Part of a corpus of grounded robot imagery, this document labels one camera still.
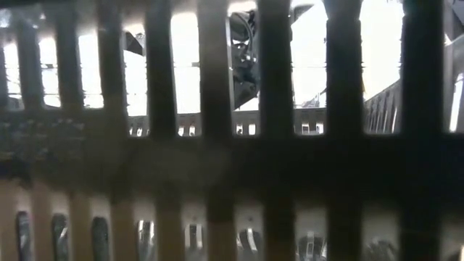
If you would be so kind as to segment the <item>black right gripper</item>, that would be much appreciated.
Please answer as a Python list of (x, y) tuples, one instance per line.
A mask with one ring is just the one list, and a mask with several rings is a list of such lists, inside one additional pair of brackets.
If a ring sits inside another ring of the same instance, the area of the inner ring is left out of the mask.
[(260, 90), (257, 10), (232, 12), (228, 18), (233, 69), (233, 108), (238, 109), (257, 98)]

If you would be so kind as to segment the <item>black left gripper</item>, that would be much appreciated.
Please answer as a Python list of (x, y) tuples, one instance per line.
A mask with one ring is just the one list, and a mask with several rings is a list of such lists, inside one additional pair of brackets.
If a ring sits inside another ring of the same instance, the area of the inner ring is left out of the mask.
[(136, 33), (132, 34), (129, 31), (124, 32), (125, 36), (125, 47), (124, 50), (132, 52), (137, 55), (144, 56), (146, 54), (145, 51), (145, 34), (144, 33)]

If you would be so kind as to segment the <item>dark slotted plastic basket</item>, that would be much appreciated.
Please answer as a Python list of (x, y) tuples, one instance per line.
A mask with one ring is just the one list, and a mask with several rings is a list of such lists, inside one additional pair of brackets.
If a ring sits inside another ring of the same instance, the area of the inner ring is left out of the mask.
[[(443, 46), (447, 0), (404, 0), (399, 86), (362, 102), (360, 0), (327, 0), (328, 104), (322, 136), (301, 136), (292, 109), (289, 0), (259, 0), (262, 96), (257, 137), (232, 126), (226, 0), (200, 0), (199, 137), (177, 134), (170, 0), (0, 0), (11, 12), (25, 108), (0, 87), (0, 257), (20, 261), (17, 195), (30, 195), (31, 245), (53, 261), (51, 195), (70, 204), (73, 261), (96, 256), (91, 197), (109, 203), (109, 256), (136, 261), (136, 215), (157, 228), (159, 261), (184, 261), (183, 224), (199, 208), (210, 261), (235, 261), (252, 225), (266, 261), (294, 261), (317, 208), (330, 261), (361, 261), (374, 236), (399, 261), (447, 261), (464, 244), (464, 133), (449, 133), (452, 77)], [(145, 34), (144, 56), (124, 32)]]

